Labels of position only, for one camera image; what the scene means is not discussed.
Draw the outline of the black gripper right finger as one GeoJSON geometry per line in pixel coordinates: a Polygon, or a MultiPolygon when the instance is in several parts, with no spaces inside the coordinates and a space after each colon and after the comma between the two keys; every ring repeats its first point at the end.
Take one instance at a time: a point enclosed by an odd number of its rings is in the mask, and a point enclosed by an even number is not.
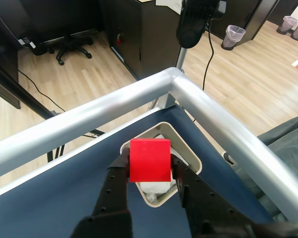
{"type": "Polygon", "coordinates": [[[171,170],[193,238],[254,237],[251,221],[173,154],[171,170]]]}

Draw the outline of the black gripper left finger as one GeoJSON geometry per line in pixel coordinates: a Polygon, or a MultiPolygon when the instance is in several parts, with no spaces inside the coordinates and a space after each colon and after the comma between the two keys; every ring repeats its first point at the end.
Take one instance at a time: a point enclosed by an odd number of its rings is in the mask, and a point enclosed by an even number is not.
{"type": "Polygon", "coordinates": [[[107,169],[105,181],[90,216],[75,227],[72,238],[132,238],[132,216],[127,204],[130,149],[123,149],[107,169]]]}

